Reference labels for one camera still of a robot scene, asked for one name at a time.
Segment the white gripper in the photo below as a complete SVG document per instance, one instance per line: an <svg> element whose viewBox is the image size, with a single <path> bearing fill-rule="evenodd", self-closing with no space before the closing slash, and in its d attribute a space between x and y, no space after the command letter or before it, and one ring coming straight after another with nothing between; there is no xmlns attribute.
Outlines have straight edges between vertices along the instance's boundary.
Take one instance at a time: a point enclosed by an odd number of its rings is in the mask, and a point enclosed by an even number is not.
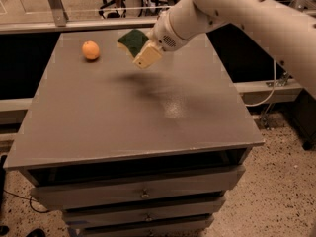
<svg viewBox="0 0 316 237"><path fill-rule="evenodd" d="M140 69L146 69L160 60L162 58L161 50L176 51L189 42L175 31L172 25L173 17L172 9L161 12L153 28L146 34L150 40L133 60L133 63Z"/></svg>

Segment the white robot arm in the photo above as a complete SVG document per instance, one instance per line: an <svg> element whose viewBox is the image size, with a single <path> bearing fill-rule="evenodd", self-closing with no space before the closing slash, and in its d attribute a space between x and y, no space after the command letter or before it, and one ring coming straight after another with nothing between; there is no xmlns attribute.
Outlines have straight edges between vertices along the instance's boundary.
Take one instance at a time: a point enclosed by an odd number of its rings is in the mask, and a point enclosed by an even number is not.
<svg viewBox="0 0 316 237"><path fill-rule="evenodd" d="M225 24L241 29L316 97L316 19L275 0L180 0L160 14L134 63L147 68L164 51Z"/></svg>

